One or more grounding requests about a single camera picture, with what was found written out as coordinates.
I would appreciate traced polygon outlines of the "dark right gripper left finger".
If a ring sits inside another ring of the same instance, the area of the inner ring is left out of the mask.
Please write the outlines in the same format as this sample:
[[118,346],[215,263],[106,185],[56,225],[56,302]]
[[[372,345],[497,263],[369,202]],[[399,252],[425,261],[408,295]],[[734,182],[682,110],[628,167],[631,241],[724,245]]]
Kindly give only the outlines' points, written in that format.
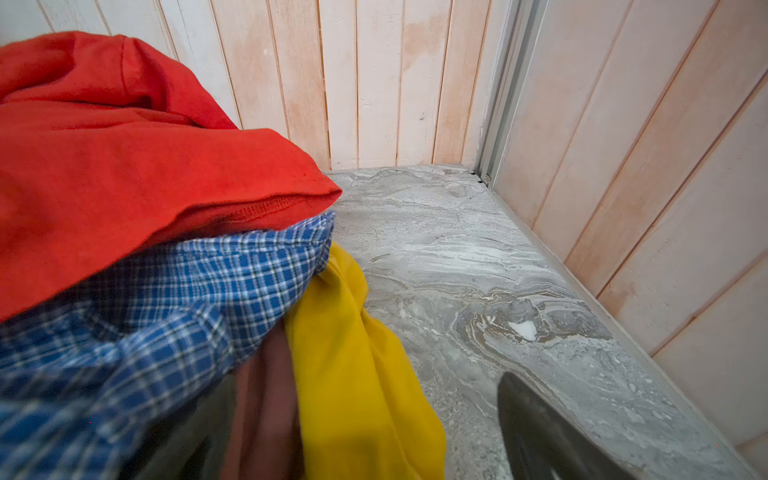
[[236,406],[232,374],[162,418],[121,467],[121,479],[218,479]]

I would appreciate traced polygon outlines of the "blue plaid shirt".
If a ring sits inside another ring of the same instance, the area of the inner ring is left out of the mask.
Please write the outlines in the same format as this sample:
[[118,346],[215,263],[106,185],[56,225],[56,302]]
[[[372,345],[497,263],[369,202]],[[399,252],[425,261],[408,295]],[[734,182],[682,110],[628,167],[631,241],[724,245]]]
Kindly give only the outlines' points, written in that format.
[[255,353],[335,216],[127,257],[1,326],[1,475],[114,479],[150,426]]

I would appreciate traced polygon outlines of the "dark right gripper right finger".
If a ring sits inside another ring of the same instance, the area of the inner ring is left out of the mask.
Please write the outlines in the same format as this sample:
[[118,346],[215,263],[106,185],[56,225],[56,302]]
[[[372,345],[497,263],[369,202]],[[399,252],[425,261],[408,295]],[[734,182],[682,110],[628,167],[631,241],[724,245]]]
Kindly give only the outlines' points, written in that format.
[[501,376],[497,405],[515,479],[633,477],[515,373]]

